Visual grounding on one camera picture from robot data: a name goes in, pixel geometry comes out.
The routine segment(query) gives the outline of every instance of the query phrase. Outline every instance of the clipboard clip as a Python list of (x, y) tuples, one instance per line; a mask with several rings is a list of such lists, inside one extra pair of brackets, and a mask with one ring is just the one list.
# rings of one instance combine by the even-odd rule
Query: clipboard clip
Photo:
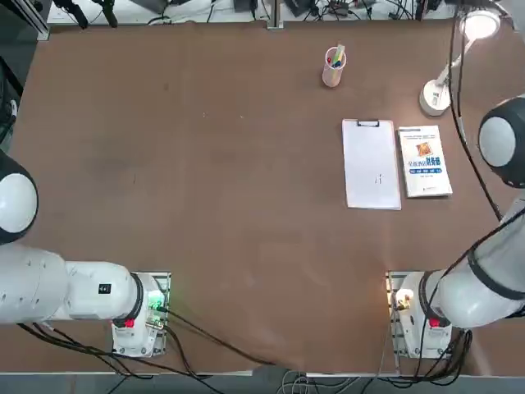
[(379, 127), (379, 121), (376, 119), (367, 121), (357, 121), (358, 127)]

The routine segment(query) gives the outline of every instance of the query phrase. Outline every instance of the desk lamp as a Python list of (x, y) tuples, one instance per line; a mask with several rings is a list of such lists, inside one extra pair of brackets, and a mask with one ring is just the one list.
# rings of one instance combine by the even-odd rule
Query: desk lamp
[[(465, 34), (467, 38), (464, 53), (467, 54), (467, 51), (477, 39), (491, 37), (499, 28), (500, 18), (496, 14), (490, 11), (469, 12), (459, 25), (461, 33)], [(452, 62), (452, 68), (457, 67), (461, 63), (461, 57), (462, 55), (460, 54)], [(423, 87), (419, 95), (419, 104), (427, 115), (438, 117), (450, 106), (448, 79), (449, 68), (447, 65), (436, 80), (429, 80)]]

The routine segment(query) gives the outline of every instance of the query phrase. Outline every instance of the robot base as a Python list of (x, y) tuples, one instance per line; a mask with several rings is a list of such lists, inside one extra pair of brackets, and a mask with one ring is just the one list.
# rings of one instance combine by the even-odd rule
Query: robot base
[(392, 341), (398, 356), (419, 358), (422, 351), (423, 359), (437, 359), (450, 343), (452, 326), (431, 327), (427, 321), (423, 347), (420, 349), (425, 314), (419, 304), (418, 289), (423, 274), (424, 272), (419, 271), (386, 274), (386, 294), (392, 316)]
[(170, 299), (170, 273), (136, 273), (144, 288), (139, 315), (133, 324), (119, 328), (112, 324), (112, 351), (129, 357), (152, 357), (166, 352), (167, 313), (156, 311), (168, 308)]

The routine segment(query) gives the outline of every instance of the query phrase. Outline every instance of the book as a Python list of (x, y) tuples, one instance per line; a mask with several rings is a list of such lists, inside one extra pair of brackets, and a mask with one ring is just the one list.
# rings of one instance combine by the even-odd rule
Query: book
[(400, 127), (407, 196), (451, 195), (438, 126)]

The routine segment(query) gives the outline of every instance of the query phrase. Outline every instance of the floor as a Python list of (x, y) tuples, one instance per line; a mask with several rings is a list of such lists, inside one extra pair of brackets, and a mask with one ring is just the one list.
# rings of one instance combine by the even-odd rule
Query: floor
[[(47, 16), (51, 5), (50, 0), (43, 0), (44, 16)], [(22, 83), (25, 82), (36, 45), (36, 33), (24, 22), (18, 20), (9, 11), (0, 6), (0, 54), (10, 64)], [(221, 376), (207, 380), (218, 390), (227, 394), (245, 393), (275, 393), (281, 385), (283, 369), (265, 367), (256, 370), (252, 377)], [(2, 394), (17, 394), (31, 392), (53, 392), (55, 394), (104, 394), (109, 392), (119, 381), (114, 375), (0, 375)], [(316, 379), (317, 383), (339, 382), (337, 378)], [(363, 378), (349, 387), (346, 393), (358, 393), (367, 381)], [(521, 393), (525, 387), (522, 378), (460, 378), (449, 387), (436, 387), (421, 383), (406, 392), (426, 394), (491, 394), (491, 393)], [(371, 393), (391, 393), (396, 389), (387, 383), (376, 381), (367, 390)], [(175, 375), (163, 375), (152, 380), (127, 379), (115, 392), (210, 392), (206, 387), (188, 378)], [(286, 387), (281, 394), (291, 394), (291, 387)], [(341, 394), (337, 389), (319, 388), (319, 394)]]

